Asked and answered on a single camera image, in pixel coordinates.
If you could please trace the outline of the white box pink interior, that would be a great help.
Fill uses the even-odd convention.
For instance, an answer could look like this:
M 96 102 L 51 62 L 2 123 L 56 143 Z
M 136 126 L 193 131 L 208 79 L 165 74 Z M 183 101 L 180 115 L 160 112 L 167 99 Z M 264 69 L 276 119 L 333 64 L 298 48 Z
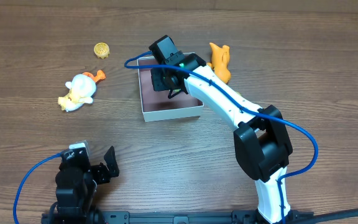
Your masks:
M 140 102 L 145 122 L 200 116 L 204 104 L 185 93 L 168 99 L 169 91 L 154 91 L 150 68 L 138 69 Z

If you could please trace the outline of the orange rubber duck toy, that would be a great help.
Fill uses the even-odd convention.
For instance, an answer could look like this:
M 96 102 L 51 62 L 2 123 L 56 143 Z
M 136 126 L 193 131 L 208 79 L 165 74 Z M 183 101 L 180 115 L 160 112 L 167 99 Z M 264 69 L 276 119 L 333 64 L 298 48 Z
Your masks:
M 231 72 L 227 68 L 230 61 L 230 47 L 228 45 L 219 47 L 212 42 L 209 43 L 209 46 L 211 47 L 212 55 L 211 61 L 207 65 L 222 82 L 228 84 L 231 79 Z

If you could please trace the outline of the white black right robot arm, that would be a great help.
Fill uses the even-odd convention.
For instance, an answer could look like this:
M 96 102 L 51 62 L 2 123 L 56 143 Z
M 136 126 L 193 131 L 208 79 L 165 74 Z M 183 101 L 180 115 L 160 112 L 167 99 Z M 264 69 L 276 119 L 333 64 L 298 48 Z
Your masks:
M 222 82 L 196 54 L 153 54 L 153 87 L 180 90 L 207 104 L 231 128 L 237 163 L 255 181 L 257 211 L 267 223 L 284 223 L 290 214 L 285 182 L 293 152 L 281 112 L 248 101 Z

